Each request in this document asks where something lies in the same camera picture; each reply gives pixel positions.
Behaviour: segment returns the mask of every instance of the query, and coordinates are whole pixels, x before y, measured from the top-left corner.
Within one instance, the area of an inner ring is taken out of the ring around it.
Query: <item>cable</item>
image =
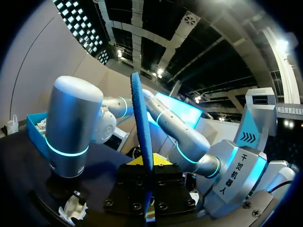
[[[280,187],[282,187],[282,186],[284,186],[284,185],[286,185],[286,184],[289,184],[289,183],[291,183],[291,182],[293,182],[293,181],[285,181],[285,182],[283,182],[283,183],[277,185],[276,187],[270,189],[270,190],[268,191],[268,193],[272,193],[273,191],[277,190],[278,188],[280,188]]]

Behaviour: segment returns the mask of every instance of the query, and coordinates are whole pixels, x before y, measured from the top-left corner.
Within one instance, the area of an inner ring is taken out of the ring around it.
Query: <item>glowing blue ring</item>
[[[123,101],[124,101],[124,103],[125,103],[125,112],[124,112],[124,114],[123,114],[123,116],[122,116],[122,117],[125,117],[125,115],[126,115],[126,113],[127,113],[127,103],[126,103],[126,100],[125,100],[124,98],[122,98],[122,97],[119,97],[119,98],[123,99]]]
[[[163,110],[163,111],[159,114],[159,116],[157,117],[157,120],[156,120],[156,124],[158,124],[158,120],[160,119],[161,115],[162,115],[165,111],[167,111],[167,110],[170,110],[170,109]]]
[[[178,143],[177,143],[177,149],[178,149],[179,153],[183,156],[183,158],[185,158],[187,161],[191,162],[192,164],[198,163],[198,162],[194,162],[194,161],[190,160],[188,157],[186,157],[185,154],[183,154],[182,151],[180,150]]]
[[[217,162],[218,162],[217,169],[216,169],[216,171],[215,171],[213,174],[211,174],[210,176],[207,176],[207,178],[212,177],[212,176],[215,175],[215,174],[218,172],[218,170],[219,170],[219,165],[220,165],[219,159],[218,159],[217,157],[215,157],[215,158],[217,159]]]
[[[87,148],[84,150],[84,151],[81,151],[80,153],[75,153],[75,154],[69,154],[69,153],[63,153],[61,151],[58,151],[56,150],[55,148],[53,148],[47,141],[47,139],[45,138],[46,140],[46,143],[48,145],[48,147],[55,153],[59,154],[59,155],[62,155],[62,156],[67,156],[67,157],[76,157],[76,156],[80,156],[80,155],[83,155],[88,149],[89,147],[87,146]]]

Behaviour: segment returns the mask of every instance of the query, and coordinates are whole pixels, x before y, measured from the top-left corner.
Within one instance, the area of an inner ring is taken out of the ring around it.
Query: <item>ceiling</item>
[[[261,32],[272,21],[251,1],[78,2],[110,58],[121,50],[120,61],[167,90],[180,80],[179,97],[194,103],[201,96],[197,105],[216,119],[239,121],[249,88],[272,87],[283,100],[277,63]]]

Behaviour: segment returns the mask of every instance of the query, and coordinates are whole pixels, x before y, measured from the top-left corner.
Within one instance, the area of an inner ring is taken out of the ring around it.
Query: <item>blue tray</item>
[[[27,116],[27,134],[30,140],[33,142],[35,147],[40,153],[48,158],[47,144],[43,135],[35,127],[39,122],[47,117],[47,113],[35,113]]]

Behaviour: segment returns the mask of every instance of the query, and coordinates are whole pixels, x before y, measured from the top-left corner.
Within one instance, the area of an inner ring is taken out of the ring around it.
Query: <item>glowing blue screen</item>
[[[159,92],[156,94],[156,98],[166,105],[166,107],[169,108],[175,115],[181,118],[185,124],[189,125],[193,129],[196,127],[203,112],[202,110]],[[147,113],[147,117],[149,122],[157,125],[150,113]]]

